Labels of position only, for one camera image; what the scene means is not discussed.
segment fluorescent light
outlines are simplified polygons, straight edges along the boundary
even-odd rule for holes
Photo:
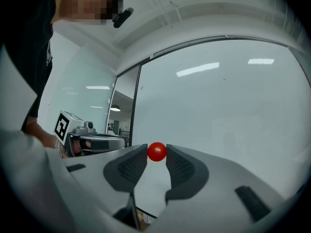
[[[189,68],[189,69],[177,72],[176,74],[177,74],[178,77],[182,77],[182,76],[185,76],[185,75],[188,75],[188,74],[192,74],[192,73],[195,73],[195,72],[202,72],[202,71],[205,71],[205,70],[209,70],[209,69],[213,69],[213,68],[218,68],[218,67],[219,67],[219,62],[216,62],[216,63],[205,64],[205,65],[202,65],[202,66],[199,66],[199,67],[192,67],[192,68]]]
[[[87,89],[110,90],[108,86],[86,86]]]
[[[110,108],[112,111],[121,111],[120,109],[118,108]]]
[[[274,59],[250,59],[248,64],[273,64]]]

